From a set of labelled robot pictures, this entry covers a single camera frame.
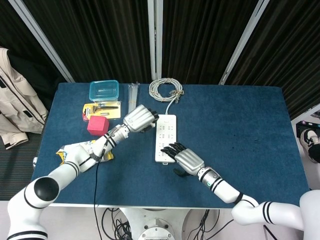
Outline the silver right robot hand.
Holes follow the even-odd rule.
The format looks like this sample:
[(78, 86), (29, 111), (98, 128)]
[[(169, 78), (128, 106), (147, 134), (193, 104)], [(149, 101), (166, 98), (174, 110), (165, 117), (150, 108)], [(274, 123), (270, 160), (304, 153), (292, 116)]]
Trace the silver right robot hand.
[(170, 143), (160, 151), (172, 158), (183, 169), (183, 171), (173, 169), (173, 172), (179, 177), (196, 176), (205, 167), (204, 161), (180, 142)]

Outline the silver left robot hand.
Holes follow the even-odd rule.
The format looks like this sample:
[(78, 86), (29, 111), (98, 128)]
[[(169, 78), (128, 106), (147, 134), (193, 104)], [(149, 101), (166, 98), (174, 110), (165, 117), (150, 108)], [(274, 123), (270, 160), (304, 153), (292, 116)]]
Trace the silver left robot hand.
[(140, 104), (124, 117), (123, 124), (132, 133), (144, 133), (154, 128), (158, 119), (159, 115), (156, 111)]

